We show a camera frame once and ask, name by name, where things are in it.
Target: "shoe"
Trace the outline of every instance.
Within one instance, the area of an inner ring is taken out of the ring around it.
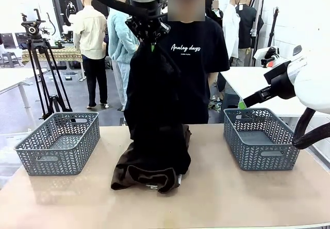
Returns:
[[[109,104],[100,103],[100,105],[103,106],[105,109],[108,109],[109,108]]]

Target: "light blue fuzzy jacket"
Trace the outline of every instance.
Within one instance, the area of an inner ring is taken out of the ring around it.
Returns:
[[[109,56],[114,61],[129,64],[139,41],[125,24],[127,18],[127,14],[110,9],[107,24]]]

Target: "patterned tablecloth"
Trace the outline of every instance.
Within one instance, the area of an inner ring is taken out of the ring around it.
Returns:
[[[83,59],[81,58],[80,51],[77,51],[74,47],[65,47],[60,50],[52,49],[52,51],[53,51],[54,58],[56,61],[78,61],[78,62],[83,61]],[[47,61],[46,56],[44,54],[39,54],[38,51],[37,51],[37,54],[38,54],[39,61]],[[27,50],[23,50],[22,63],[26,64],[29,61],[30,61],[29,52]]]

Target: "human hand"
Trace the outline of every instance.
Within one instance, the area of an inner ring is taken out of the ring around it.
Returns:
[[[103,50],[106,50],[107,49],[107,43],[105,43],[105,42],[102,43],[102,49]]]

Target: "basket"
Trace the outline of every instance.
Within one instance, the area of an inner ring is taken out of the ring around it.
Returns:
[[[226,109],[224,137],[244,171],[292,170],[293,131],[268,109]]]
[[[77,175],[99,139],[97,112],[55,113],[15,150],[30,176]]]

